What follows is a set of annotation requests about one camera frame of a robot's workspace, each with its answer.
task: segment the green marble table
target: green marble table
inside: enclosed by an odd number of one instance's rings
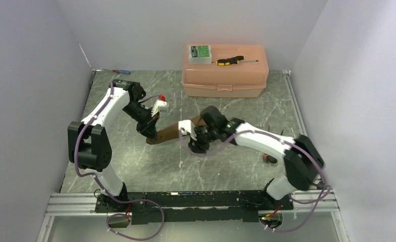
[[[161,113],[158,130],[192,118],[214,105],[227,118],[244,119],[260,129],[266,130],[270,125],[273,133],[284,131],[286,136],[300,133],[282,72],[270,72],[267,87],[258,98],[188,97],[184,95],[181,74],[181,71],[132,71],[131,75],[119,75],[118,79],[140,82],[148,95],[166,96],[170,110]],[[83,116],[100,102],[112,76],[112,72],[97,72]],[[147,145],[135,126],[136,122],[122,112],[108,133],[113,151],[111,165],[130,192],[254,190],[262,189],[269,180],[285,173],[282,162],[277,167],[263,164],[262,153],[247,147],[229,145],[215,156],[198,158],[181,149],[178,139]],[[69,163],[62,193],[89,193],[97,188],[92,178],[77,177]]]

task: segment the brown strap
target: brown strap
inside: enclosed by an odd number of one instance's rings
[[[204,120],[202,119],[201,116],[196,116],[196,117],[192,118],[191,121],[195,126],[206,125],[206,123],[204,122]],[[156,141],[154,141],[150,138],[147,138],[146,143],[149,145],[156,145],[156,144],[163,143],[165,141],[175,140],[178,138],[179,138],[179,126],[178,126],[178,123],[175,123],[173,125],[166,127],[163,130],[158,131],[156,133]]]

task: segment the label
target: label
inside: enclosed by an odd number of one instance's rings
[[[210,49],[208,45],[190,46],[192,57],[210,57]]]

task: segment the plastic box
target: plastic box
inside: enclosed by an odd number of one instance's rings
[[[190,45],[210,45],[211,64],[190,65]],[[258,62],[218,66],[218,59],[243,55],[244,60]],[[183,59],[182,84],[187,96],[195,97],[258,97],[266,87],[269,67],[262,45],[187,44]]]

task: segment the clear plastic container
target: clear plastic container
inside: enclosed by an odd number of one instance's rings
[[[190,45],[211,45],[210,65],[190,65]],[[245,62],[218,66],[218,59],[243,55]],[[187,44],[183,60],[182,84],[186,95],[197,97],[258,97],[266,87],[269,67],[262,45]]]

